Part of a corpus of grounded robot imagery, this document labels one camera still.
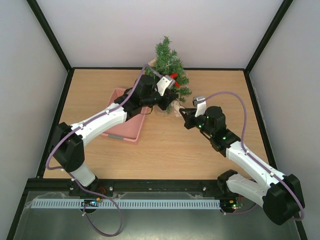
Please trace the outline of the red ribbon bow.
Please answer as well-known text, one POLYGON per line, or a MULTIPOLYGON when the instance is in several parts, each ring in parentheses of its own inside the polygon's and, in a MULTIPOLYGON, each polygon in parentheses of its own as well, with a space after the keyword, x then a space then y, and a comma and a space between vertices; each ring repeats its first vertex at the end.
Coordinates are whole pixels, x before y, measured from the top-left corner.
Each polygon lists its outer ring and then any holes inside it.
POLYGON ((178 74, 177 73, 172 73, 169 75, 172 79, 174 79, 174 86, 179 88, 180 87, 180 84, 177 82, 177 77, 178 77, 178 74))

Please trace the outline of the small green christmas tree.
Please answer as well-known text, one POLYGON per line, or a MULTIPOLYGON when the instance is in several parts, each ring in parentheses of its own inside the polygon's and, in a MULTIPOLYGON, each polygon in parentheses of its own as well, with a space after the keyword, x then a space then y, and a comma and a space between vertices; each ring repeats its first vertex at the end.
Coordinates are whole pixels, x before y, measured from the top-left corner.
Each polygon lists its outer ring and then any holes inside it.
MULTIPOLYGON (((176 81, 179 83, 180 87, 173 86, 171 90, 178 94, 177 100, 180 101, 180 104, 183 106, 187 98, 192 94, 192 91, 189 88, 190 80, 184 69, 183 61, 180 59, 177 51, 171 49, 170 44, 171 41, 169 37, 164 36, 162 41, 155 46, 156 63, 154 66, 151 66, 151 68, 162 76, 171 75, 173 73, 178 74, 176 81)), ((174 113, 171 104, 167 110, 174 113)))

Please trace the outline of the beige fabric bow ornament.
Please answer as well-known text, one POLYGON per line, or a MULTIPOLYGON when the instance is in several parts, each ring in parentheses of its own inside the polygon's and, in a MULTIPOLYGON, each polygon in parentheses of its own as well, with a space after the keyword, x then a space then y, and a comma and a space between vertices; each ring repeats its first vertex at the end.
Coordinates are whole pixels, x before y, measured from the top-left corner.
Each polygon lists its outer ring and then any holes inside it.
POLYGON ((148 64, 152 67, 156 64, 157 58, 153 58, 151 61, 148 62, 148 64))

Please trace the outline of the pink perforated plastic basket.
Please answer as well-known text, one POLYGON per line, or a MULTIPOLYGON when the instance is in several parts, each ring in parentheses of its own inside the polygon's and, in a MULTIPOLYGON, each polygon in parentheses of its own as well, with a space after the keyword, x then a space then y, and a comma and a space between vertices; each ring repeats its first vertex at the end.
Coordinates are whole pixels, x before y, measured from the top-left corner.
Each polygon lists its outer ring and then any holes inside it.
POLYGON ((147 112, 148 108, 143 107, 141 114, 134 116, 129 121, 111 127, 100 135, 131 144, 137 144, 141 135, 145 118, 147 116, 147 112))

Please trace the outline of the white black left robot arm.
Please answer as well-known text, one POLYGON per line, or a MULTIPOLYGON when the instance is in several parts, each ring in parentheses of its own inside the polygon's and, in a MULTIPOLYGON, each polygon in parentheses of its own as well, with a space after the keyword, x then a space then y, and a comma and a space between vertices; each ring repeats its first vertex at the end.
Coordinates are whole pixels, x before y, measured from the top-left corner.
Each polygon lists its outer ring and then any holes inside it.
POLYGON ((171 90, 174 85, 175 80, 169 75, 159 80, 140 75, 134 86, 125 90, 106 109, 78 123, 58 124, 51 139, 49 156, 83 187, 88 187, 96 176, 85 164, 85 146, 108 129, 139 115, 144 107, 158 106, 166 110, 178 97, 171 90))

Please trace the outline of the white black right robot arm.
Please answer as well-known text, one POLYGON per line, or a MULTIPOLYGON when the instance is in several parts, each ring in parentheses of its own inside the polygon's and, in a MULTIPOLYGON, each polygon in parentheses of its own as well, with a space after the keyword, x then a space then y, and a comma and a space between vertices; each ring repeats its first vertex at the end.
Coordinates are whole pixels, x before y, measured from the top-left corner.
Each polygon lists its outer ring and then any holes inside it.
POLYGON ((251 176, 249 180, 235 170, 224 172, 217 178, 218 191, 222 195, 235 193, 251 200, 277 225, 303 212, 305 202, 299 179, 274 169, 252 153, 227 128, 226 117, 220 107, 210 106, 203 114, 199 114, 196 108, 181 108, 179 112, 186 129, 199 129, 215 151, 251 176))

